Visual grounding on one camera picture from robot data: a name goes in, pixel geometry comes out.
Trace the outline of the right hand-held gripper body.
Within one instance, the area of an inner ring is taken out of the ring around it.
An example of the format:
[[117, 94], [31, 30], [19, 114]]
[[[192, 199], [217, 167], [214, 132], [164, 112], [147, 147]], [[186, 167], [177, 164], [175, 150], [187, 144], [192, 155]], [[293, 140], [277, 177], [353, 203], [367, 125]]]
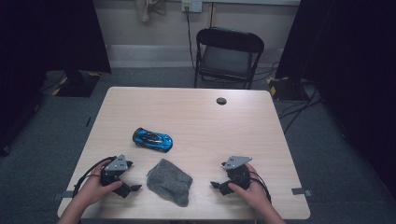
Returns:
[[251, 161], [251, 157], [246, 156], [231, 156], [226, 162], [225, 166], [222, 166], [226, 171], [230, 181], [242, 189], [249, 187], [249, 169], [247, 163]]

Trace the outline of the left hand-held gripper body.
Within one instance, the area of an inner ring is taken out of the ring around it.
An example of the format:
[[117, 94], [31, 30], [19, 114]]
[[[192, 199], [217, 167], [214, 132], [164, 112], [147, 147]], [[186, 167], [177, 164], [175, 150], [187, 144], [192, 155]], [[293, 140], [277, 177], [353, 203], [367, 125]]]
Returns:
[[107, 164], [101, 171], [101, 184], [107, 186], [120, 181], [120, 176], [130, 168], [126, 162], [125, 156], [120, 154]]

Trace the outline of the blue and black toy car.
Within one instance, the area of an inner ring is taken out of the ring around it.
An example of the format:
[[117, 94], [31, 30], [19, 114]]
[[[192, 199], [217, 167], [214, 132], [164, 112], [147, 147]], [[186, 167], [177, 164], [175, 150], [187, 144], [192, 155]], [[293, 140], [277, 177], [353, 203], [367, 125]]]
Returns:
[[133, 141], [139, 147], [168, 152], [173, 147], [173, 139], [165, 133], [155, 133], [143, 128], [134, 131]]

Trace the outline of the grey fluffy cloth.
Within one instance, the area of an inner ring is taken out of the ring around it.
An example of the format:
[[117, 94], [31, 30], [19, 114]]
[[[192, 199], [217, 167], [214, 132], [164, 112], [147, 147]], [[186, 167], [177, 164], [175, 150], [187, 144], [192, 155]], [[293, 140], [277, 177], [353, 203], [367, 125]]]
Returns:
[[178, 206], [186, 207], [189, 204], [192, 177], [172, 162], [161, 159], [147, 173], [147, 187]]

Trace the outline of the person's right hand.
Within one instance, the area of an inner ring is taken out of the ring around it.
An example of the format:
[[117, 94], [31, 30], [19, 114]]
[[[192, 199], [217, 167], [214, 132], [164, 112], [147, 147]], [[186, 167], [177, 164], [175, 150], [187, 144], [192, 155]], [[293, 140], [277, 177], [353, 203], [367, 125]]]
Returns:
[[261, 215], [267, 214], [272, 208], [272, 205], [267, 198], [262, 184], [260, 183], [260, 178], [256, 170], [249, 163], [247, 163], [247, 168], [250, 175], [249, 188], [242, 189], [234, 183], [230, 183], [228, 187], [241, 196], [248, 205], [250, 205]]

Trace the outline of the person's left hand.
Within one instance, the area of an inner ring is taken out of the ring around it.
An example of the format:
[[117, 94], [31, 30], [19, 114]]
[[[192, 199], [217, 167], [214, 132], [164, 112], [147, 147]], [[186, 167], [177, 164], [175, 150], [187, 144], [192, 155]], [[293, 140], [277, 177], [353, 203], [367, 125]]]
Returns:
[[97, 203], [106, 194], [122, 186], [121, 181], [113, 182], [107, 186], [101, 184], [101, 171], [108, 163], [109, 161], [103, 161], [91, 171], [84, 185], [73, 198], [73, 203], [76, 203], [78, 207], [86, 208], [93, 203]]

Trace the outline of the grey tape strip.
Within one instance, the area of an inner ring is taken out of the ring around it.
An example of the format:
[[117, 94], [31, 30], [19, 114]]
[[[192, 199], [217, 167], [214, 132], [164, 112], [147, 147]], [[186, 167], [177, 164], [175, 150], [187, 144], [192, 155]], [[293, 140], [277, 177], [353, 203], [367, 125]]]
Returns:
[[291, 189], [293, 195], [301, 195], [303, 194], [305, 197], [310, 197], [313, 195], [312, 191], [310, 189], [304, 189], [304, 188], [294, 188]]
[[52, 199], [54, 201], [61, 201], [63, 198], [73, 198], [76, 193], [73, 190], [64, 190], [62, 192], [57, 192], [53, 195]]

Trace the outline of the black stand base yellow tape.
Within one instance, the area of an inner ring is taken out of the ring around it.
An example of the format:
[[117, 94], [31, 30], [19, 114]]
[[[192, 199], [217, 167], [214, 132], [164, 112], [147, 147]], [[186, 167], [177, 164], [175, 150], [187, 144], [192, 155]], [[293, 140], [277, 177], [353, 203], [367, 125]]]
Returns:
[[275, 100], [279, 101], [307, 101], [308, 95], [300, 82], [294, 82], [288, 77], [266, 79], [269, 91]]

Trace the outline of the black folding chair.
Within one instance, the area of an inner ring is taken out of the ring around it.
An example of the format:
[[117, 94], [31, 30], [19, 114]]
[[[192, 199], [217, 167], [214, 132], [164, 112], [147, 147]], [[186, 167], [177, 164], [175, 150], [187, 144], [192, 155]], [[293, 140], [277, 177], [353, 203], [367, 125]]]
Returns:
[[221, 27], [208, 27], [196, 35], [194, 87], [198, 77], [240, 82], [250, 89], [264, 42], [257, 35]]

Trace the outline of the black curtain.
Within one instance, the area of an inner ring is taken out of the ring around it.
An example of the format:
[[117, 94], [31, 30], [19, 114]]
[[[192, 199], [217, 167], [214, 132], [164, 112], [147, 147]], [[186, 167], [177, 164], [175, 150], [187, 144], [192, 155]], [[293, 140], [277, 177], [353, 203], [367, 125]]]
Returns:
[[0, 0], [0, 156], [55, 70], [111, 72], [93, 0]]
[[319, 84], [396, 198], [396, 0], [300, 0], [276, 75]]

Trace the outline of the beige hanging cloth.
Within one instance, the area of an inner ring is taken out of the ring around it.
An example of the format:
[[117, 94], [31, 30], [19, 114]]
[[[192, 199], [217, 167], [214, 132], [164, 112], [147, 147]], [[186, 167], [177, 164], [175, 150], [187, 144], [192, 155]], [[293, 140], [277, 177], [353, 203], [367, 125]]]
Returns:
[[143, 21], [149, 21], [150, 13], [164, 15], [166, 13], [165, 0], [134, 0], [138, 18]]

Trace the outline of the white wall socket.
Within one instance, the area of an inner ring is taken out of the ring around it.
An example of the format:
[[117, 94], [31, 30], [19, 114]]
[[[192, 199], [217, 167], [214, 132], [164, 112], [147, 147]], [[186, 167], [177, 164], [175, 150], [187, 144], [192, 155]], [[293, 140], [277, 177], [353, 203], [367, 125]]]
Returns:
[[201, 13], [203, 2], [201, 0], [183, 0], [181, 10], [184, 12]]

